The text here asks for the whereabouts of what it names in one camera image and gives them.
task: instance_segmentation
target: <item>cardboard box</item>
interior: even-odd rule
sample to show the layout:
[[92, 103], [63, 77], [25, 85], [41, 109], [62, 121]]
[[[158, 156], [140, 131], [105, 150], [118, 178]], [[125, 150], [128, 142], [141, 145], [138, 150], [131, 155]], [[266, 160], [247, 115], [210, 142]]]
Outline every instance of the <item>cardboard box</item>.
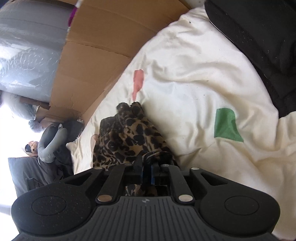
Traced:
[[187, 11], [178, 0], [84, 0], [61, 55], [51, 108], [87, 123], [140, 48]]

